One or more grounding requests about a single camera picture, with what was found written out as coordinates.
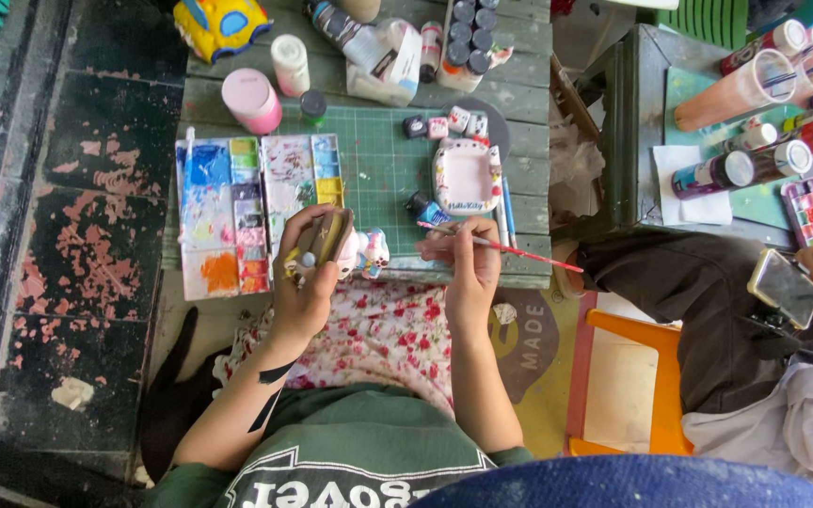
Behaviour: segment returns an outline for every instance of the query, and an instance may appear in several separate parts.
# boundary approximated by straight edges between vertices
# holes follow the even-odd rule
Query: pink paint jar
[[[255,69],[237,69],[221,85],[221,99],[253,134],[268,134],[281,123],[281,103],[268,78]]]

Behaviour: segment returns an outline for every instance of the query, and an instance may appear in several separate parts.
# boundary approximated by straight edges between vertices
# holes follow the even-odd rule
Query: floral skirt
[[[377,382],[411,389],[454,417],[451,336],[443,286],[350,280],[338,284],[324,329],[291,367],[285,386],[316,388]],[[274,309],[239,328],[231,354],[212,373],[228,382],[268,333]]]

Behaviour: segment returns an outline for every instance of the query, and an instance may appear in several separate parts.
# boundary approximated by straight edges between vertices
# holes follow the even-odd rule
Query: white shirt
[[[767,398],[732,413],[683,416],[697,456],[768,466],[813,482],[813,365],[793,364]]]

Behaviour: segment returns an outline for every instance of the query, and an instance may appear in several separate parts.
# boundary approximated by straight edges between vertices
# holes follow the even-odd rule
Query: green cutting mat
[[[353,209],[357,230],[379,227],[391,256],[415,255],[413,244],[424,238],[404,210],[414,192],[435,198],[432,159],[438,141],[407,139],[403,119],[443,117],[441,110],[397,110],[329,106],[325,123],[313,127],[300,117],[300,108],[284,105],[281,125],[272,135],[336,134],[344,183],[344,206]]]
[[[673,118],[673,111],[705,88],[711,86],[716,79],[707,78],[694,72],[684,71],[677,67],[667,69],[667,99],[664,105],[664,144],[699,144],[702,147],[702,156],[709,159],[720,154],[717,143],[733,137],[742,132],[741,125],[744,120],[737,122],[721,122],[710,127],[702,128],[696,132],[682,132],[677,129]],[[801,108],[786,104],[773,110],[762,113],[764,122],[773,124],[782,132],[785,119],[796,116],[804,111]],[[796,176],[775,182],[755,185],[747,189],[730,192],[730,205],[733,207],[733,216],[747,221],[768,224],[777,228],[791,230],[783,201],[780,198],[780,187]]]

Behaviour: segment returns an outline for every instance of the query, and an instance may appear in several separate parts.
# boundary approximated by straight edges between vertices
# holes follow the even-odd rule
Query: smartphone
[[[748,292],[779,309],[797,329],[804,330],[811,324],[813,282],[776,249],[761,251],[761,259],[748,282]]]

